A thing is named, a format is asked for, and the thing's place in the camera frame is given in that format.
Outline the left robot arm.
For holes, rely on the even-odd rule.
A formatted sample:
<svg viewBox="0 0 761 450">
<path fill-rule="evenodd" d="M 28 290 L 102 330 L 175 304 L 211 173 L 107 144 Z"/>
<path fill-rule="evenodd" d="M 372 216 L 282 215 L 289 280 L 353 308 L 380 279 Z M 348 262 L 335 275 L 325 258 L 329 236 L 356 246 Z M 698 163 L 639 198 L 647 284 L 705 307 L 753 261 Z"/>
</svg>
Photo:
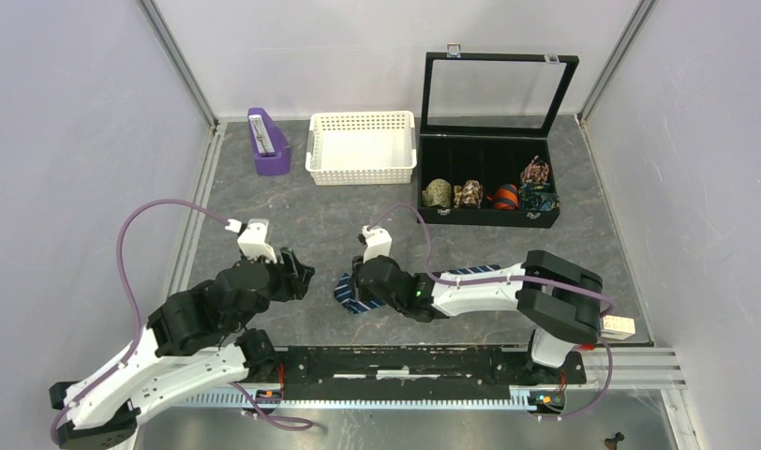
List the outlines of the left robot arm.
<svg viewBox="0 0 761 450">
<path fill-rule="evenodd" d="M 248 323 L 274 302 L 301 300 L 315 274 L 284 247 L 242 259 L 172 294 L 110 362 L 50 388 L 51 439 L 61 449 L 110 449 L 172 404 L 223 384 L 279 381 L 268 334 Z"/>
</svg>

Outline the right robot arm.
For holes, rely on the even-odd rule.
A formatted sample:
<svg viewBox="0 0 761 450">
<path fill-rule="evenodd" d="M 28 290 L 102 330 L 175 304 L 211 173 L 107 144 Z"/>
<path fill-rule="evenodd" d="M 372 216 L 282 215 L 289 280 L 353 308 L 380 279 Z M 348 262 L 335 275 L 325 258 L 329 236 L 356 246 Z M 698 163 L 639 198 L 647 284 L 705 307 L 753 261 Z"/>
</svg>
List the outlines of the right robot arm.
<svg viewBox="0 0 761 450">
<path fill-rule="evenodd" d="M 474 312 L 512 311 L 536 329 L 524 358 L 527 375 L 547 383 L 575 347 L 593 345 L 601 319 L 611 307 L 597 274 L 544 250 L 524 262 L 427 273 L 408 273 L 388 256 L 363 261 L 335 290 L 337 302 L 353 313 L 388 306 L 419 323 Z"/>
</svg>

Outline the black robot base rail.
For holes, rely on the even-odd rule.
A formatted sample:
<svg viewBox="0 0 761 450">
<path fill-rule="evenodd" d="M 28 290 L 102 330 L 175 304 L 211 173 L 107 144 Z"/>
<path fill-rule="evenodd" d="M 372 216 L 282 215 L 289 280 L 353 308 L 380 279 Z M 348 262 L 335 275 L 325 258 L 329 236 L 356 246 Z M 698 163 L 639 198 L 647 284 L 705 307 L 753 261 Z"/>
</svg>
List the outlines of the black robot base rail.
<svg viewBox="0 0 761 450">
<path fill-rule="evenodd" d="M 512 386 L 583 384 L 579 352 L 557 368 L 520 347 L 290 346 L 276 349 L 246 377 L 279 383 L 286 400 L 503 400 Z"/>
</svg>

